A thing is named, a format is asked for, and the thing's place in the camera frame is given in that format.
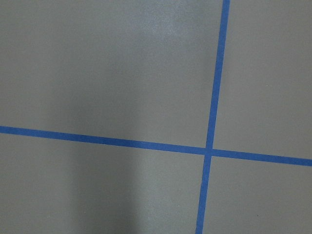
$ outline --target horizontal blue line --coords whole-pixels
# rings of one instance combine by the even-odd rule
[[[312,166],[312,159],[305,159],[305,158],[262,155],[262,154],[227,151],[227,150],[211,150],[211,154],[213,156],[218,156],[218,157],[238,158],[238,159],[262,161],[262,162],[285,163],[285,164],[309,166],[309,167]]]
[[[204,155],[205,148],[0,126],[0,133]]]

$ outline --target gray surface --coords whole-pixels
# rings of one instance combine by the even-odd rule
[[[312,159],[311,12],[231,1],[214,148]]]
[[[220,14],[218,0],[2,2],[0,124],[204,146]]]
[[[311,167],[213,157],[205,234],[311,234]]]
[[[0,134],[0,233],[189,234],[203,156]]]

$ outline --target vertical blue line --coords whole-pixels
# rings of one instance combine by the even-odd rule
[[[202,182],[201,182],[201,187],[200,187],[200,196],[199,196],[199,205],[198,205],[195,234],[202,234],[203,226],[204,226],[206,200],[207,200],[208,183],[209,183],[209,173],[210,173],[210,165],[211,165],[211,159],[212,159],[211,152],[212,152],[213,144],[214,144],[215,122],[216,122],[216,114],[217,114],[217,109],[218,109],[220,85],[221,85],[221,75],[222,75],[223,57],[224,57],[224,49],[225,49],[226,31],[227,31],[228,18],[229,18],[229,8],[230,8],[230,0],[224,0],[222,4],[218,49],[217,49],[215,69],[214,69],[214,84],[213,84],[213,91],[212,91],[211,104],[210,104],[210,114],[209,114],[209,122],[208,122],[207,141],[206,141],[207,152],[204,158],[203,176],[202,176]]]

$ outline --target floor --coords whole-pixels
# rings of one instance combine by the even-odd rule
[[[0,233],[312,233],[311,10],[3,3]]]

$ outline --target blue tape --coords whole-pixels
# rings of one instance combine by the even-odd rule
[[[246,159],[246,160],[262,161],[262,162],[275,162],[275,163],[284,163],[284,164],[300,165],[300,166],[312,166],[312,159],[305,159],[305,158],[263,155],[263,154],[236,152],[236,151],[228,151],[228,150],[211,150],[211,154],[213,156],[218,156],[218,157]]]
[[[209,122],[208,122],[207,141],[206,141],[207,153],[205,154],[204,165],[203,165],[203,176],[202,176],[202,182],[201,182],[201,187],[200,187],[195,234],[201,234],[203,232],[205,210],[206,210],[206,200],[207,200],[208,184],[209,184],[210,164],[211,164],[211,157],[212,157],[211,153],[209,152],[213,148],[213,144],[214,144],[215,122],[216,122],[216,114],[217,114],[217,109],[218,109],[220,85],[221,85],[221,75],[222,75],[222,66],[223,66],[223,57],[224,57],[224,50],[225,50],[225,39],[226,39],[226,31],[227,31],[227,25],[228,25],[229,9],[230,9],[230,0],[224,0],[222,4],[218,49],[217,49],[217,54],[216,54],[216,62],[215,62],[215,70],[214,70],[214,84],[213,84]]]
[[[204,155],[205,148],[0,126],[0,133]]]

